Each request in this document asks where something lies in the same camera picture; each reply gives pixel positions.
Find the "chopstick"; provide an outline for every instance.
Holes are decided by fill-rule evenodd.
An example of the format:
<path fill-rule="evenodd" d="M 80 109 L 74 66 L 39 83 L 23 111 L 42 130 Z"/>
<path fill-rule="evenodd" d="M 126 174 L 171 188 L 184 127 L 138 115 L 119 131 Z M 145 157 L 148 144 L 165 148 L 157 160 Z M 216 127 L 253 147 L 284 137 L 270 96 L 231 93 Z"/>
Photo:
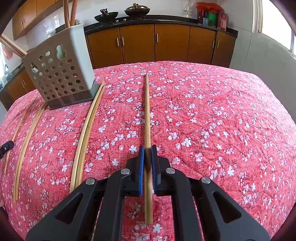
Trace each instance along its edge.
<path fill-rule="evenodd" d="M 27 54 L 26 51 L 24 51 L 22 48 L 17 46 L 13 41 L 7 38 L 4 34 L 0 36 L 0 42 L 21 58 Z"/>
<path fill-rule="evenodd" d="M 24 140 L 24 143 L 22 144 L 22 149 L 20 151 L 20 155 L 19 158 L 17 160 L 17 167 L 15 170 L 15 179 L 14 179 L 14 185 L 13 185 L 13 202 L 16 203 L 18 200 L 18 188 L 19 188 L 19 183 L 20 183 L 20 173 L 22 170 L 22 163 L 24 161 L 25 158 L 25 154 L 29 145 L 29 142 L 31 140 L 31 137 L 33 135 L 33 132 L 38 124 L 38 121 L 40 119 L 40 117 L 42 116 L 42 113 L 44 112 L 44 110 L 47 108 L 47 103 L 44 103 L 42 108 L 39 110 L 38 114 L 36 115 L 26 137 Z"/>
<path fill-rule="evenodd" d="M 22 118 L 21 118 L 21 120 L 20 120 L 20 122 L 19 122 L 17 128 L 15 129 L 15 133 L 14 133 L 12 139 L 11 139 L 12 141 L 15 140 L 15 138 L 16 138 L 16 136 L 17 136 L 17 133 L 18 133 L 18 131 L 19 131 L 19 129 L 20 129 L 20 126 L 22 125 L 22 122 L 24 121 L 24 118 L 26 117 L 26 115 L 27 115 L 29 109 L 30 109 L 31 106 L 35 103 L 35 100 L 36 100 L 36 98 L 31 102 L 31 104 L 30 104 L 30 105 L 28 106 L 28 108 L 26 109 L 24 115 L 22 116 Z M 6 161 L 5 161 L 5 167 L 4 167 L 4 174 L 6 174 L 6 169 L 7 169 L 7 164 L 8 164 L 8 160 L 9 160 L 10 152 L 11 152 L 11 150 L 9 150 L 9 151 L 7 152 L 7 155 L 6 155 Z"/>
<path fill-rule="evenodd" d="M 150 94 L 148 73 L 145 82 L 145 172 L 144 172 L 144 201 L 145 224 L 153 223 L 152 213 L 152 168 L 151 168 L 151 132 L 150 132 Z"/>
<path fill-rule="evenodd" d="M 64 5 L 64 18 L 65 18 L 65 27 L 70 27 L 70 20 L 69 20 L 69 2 L 68 0 L 63 0 Z"/>
<path fill-rule="evenodd" d="M 105 90 L 106 85 L 104 84 L 99 97 L 94 105 L 94 109 L 91 112 L 91 116 L 89 119 L 89 123 L 87 125 L 86 128 L 86 132 L 85 132 L 85 136 L 83 139 L 83 144 L 82 144 L 82 148 L 81 148 L 81 152 L 80 152 L 80 157 L 79 157 L 79 162 L 78 162 L 78 169 L 77 169 L 77 175 L 76 175 L 76 184 L 75 184 L 75 188 L 77 188 L 81 183 L 82 183 L 82 178 L 83 178 L 83 168 L 84 168 L 84 163 L 85 163 L 85 156 L 86 156 L 86 150 L 87 150 L 87 145 L 89 143 L 89 136 L 91 134 L 91 129 L 93 126 L 93 122 L 94 122 L 94 118 L 96 116 L 96 112 L 98 109 L 98 106 L 100 104 L 101 101 L 101 97 L 103 95 L 103 92 Z"/>
<path fill-rule="evenodd" d="M 91 103 L 91 106 L 89 108 L 89 112 L 86 116 L 81 134 L 80 134 L 80 138 L 78 141 L 78 145 L 77 145 L 77 149 L 76 149 L 76 153 L 75 153 L 75 158 L 74 158 L 74 163 L 73 163 L 73 169 L 72 169 L 72 175 L 71 175 L 71 182 L 70 182 L 70 193 L 75 189 L 75 185 L 76 185 L 76 177 L 77 177 L 77 171 L 78 171 L 78 164 L 79 164 L 79 158 L 80 158 L 80 154 L 81 154 L 81 149 L 82 149 L 82 144 L 83 144 L 83 140 L 86 134 L 86 129 L 87 126 L 89 124 L 89 120 L 91 118 L 91 113 L 93 112 L 93 109 L 96 105 L 96 101 L 99 98 L 99 95 L 102 91 L 102 88 L 104 86 L 105 80 L 103 80 L 103 82 L 100 85 L 100 88 L 98 89 L 98 91 L 96 92 L 96 95 L 94 97 L 93 102 Z"/>
<path fill-rule="evenodd" d="M 75 15 L 76 15 L 76 10 L 77 10 L 77 3 L 78 3 L 78 0 L 73 0 L 73 2 L 72 2 L 70 26 L 75 25 Z"/>

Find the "keyhole-shaped hole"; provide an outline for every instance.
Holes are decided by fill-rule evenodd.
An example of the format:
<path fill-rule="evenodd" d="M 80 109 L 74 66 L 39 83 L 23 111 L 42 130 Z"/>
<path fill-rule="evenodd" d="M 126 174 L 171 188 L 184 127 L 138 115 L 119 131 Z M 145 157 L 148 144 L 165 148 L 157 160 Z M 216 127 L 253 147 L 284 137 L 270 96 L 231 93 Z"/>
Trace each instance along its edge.
<path fill-rule="evenodd" d="M 38 67 L 37 67 L 37 65 L 34 64 L 34 62 L 31 63 L 31 66 L 32 66 L 33 72 L 38 73 Z"/>
<path fill-rule="evenodd" d="M 66 51 L 63 49 L 62 45 L 57 46 L 57 57 L 58 59 L 64 59 L 66 57 Z"/>

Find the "brown cabinet door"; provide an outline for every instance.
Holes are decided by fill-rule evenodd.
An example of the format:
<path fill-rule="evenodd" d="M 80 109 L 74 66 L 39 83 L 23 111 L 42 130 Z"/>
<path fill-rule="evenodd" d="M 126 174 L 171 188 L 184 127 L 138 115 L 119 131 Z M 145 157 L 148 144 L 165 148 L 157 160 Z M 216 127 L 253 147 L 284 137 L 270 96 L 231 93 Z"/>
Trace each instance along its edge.
<path fill-rule="evenodd" d="M 125 64 L 154 61 L 154 24 L 120 27 Z"/>
<path fill-rule="evenodd" d="M 155 24 L 155 61 L 187 61 L 190 26 Z"/>
<path fill-rule="evenodd" d="M 23 9 L 23 7 L 21 6 L 12 18 L 12 31 L 13 31 L 13 39 L 14 40 L 17 39 L 17 36 L 24 29 L 23 24 L 22 24 L 22 21 L 23 21 L 22 9 Z"/>
<path fill-rule="evenodd" d="M 102 30 L 87 37 L 96 69 L 123 64 L 119 28 Z"/>
<path fill-rule="evenodd" d="M 24 28 L 37 17 L 36 0 L 27 0 L 23 4 Z"/>
<path fill-rule="evenodd" d="M 14 100 L 17 100 L 27 93 L 25 85 L 22 82 L 21 73 L 19 73 L 18 76 L 15 77 L 15 79 L 8 85 L 7 88 Z"/>
<path fill-rule="evenodd" d="M 215 31 L 190 26 L 187 62 L 211 64 L 215 38 Z"/>
<path fill-rule="evenodd" d="M 91 56 L 91 50 L 89 48 L 89 39 L 88 39 L 87 35 L 85 35 L 85 41 L 86 41 L 86 45 L 87 45 L 87 50 L 89 51 L 89 58 L 91 60 L 91 66 L 93 67 L 93 69 L 95 69 L 94 62 L 93 62 L 93 59 L 92 59 L 92 56 Z"/>
<path fill-rule="evenodd" d="M 24 69 L 21 73 L 20 73 L 20 79 L 23 83 L 23 85 L 25 86 L 26 92 L 29 93 L 32 90 L 36 89 L 36 86 L 33 84 L 28 72 L 26 69 Z"/>
<path fill-rule="evenodd" d="M 217 32 L 212 65 L 229 68 L 235 44 L 235 37 Z"/>
<path fill-rule="evenodd" d="M 37 16 L 48 9 L 52 4 L 55 4 L 55 0 L 37 0 Z"/>

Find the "pink floral tablecloth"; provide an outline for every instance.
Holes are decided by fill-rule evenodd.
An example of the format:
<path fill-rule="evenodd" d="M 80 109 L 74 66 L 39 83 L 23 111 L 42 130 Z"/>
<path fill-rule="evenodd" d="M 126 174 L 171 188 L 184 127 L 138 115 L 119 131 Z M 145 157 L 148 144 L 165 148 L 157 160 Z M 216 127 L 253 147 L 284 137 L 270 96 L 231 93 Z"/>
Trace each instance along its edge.
<path fill-rule="evenodd" d="M 125 166 L 144 144 L 144 84 L 149 74 L 151 141 L 171 166 L 192 178 L 209 176 L 272 237 L 296 197 L 295 123 L 257 76 L 184 62 L 137 63 L 95 70 L 106 89 L 86 154 L 83 179 L 102 179 Z M 44 100 L 38 91 L 19 98 L 0 128 L 15 139 L 0 185 L 10 223 L 25 238 L 69 194 L 73 160 L 91 102 L 49 110 L 38 122 L 23 162 L 19 199 L 12 201 L 17 159 Z M 153 197 L 153 225 L 144 224 L 144 199 L 126 198 L 122 240 L 174 240 L 171 200 Z"/>

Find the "utensil holder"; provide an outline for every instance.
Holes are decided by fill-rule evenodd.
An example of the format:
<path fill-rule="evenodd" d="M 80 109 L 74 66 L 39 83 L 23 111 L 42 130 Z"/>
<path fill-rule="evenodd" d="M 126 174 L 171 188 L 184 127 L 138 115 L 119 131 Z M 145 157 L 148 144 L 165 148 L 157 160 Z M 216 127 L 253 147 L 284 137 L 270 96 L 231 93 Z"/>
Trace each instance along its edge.
<path fill-rule="evenodd" d="M 90 101 L 98 90 L 83 24 L 43 41 L 22 61 L 51 110 Z"/>

